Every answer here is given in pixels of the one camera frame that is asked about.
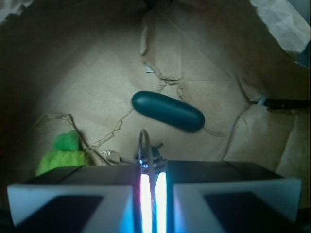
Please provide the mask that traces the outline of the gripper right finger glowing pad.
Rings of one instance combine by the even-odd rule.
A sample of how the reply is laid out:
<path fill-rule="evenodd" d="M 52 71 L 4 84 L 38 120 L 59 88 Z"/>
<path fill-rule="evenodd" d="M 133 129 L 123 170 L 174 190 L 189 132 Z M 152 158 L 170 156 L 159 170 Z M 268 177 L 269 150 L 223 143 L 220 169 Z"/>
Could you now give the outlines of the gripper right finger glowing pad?
<path fill-rule="evenodd" d="M 166 232 L 298 233 L 301 180 L 250 162 L 168 161 Z"/>

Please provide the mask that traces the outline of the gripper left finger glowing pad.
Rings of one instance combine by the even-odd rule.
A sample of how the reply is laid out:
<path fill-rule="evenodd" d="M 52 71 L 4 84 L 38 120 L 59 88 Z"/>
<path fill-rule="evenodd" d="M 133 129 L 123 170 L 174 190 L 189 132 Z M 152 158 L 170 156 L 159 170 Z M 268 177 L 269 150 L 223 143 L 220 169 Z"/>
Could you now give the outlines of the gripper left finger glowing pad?
<path fill-rule="evenodd" d="M 140 167 L 53 169 L 7 187 L 17 233 L 139 233 Z"/>

